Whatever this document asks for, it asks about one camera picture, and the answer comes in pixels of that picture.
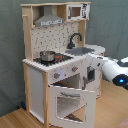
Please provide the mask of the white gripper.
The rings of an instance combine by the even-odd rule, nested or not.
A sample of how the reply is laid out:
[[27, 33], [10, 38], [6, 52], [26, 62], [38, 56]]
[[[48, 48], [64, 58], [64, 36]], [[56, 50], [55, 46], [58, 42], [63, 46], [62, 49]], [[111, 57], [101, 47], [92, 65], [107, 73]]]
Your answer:
[[90, 66], [96, 70], [101, 71], [102, 66], [108, 61], [106, 57], [88, 53], [86, 55], [86, 60]]

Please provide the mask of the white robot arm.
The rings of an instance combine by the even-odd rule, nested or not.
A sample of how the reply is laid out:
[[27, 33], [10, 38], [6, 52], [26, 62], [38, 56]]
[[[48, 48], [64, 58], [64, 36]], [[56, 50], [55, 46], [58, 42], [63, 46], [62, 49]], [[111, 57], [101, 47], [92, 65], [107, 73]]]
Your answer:
[[114, 85], [128, 90], [128, 67], [120, 66], [115, 60], [88, 53], [86, 60], [92, 68], [102, 72]]

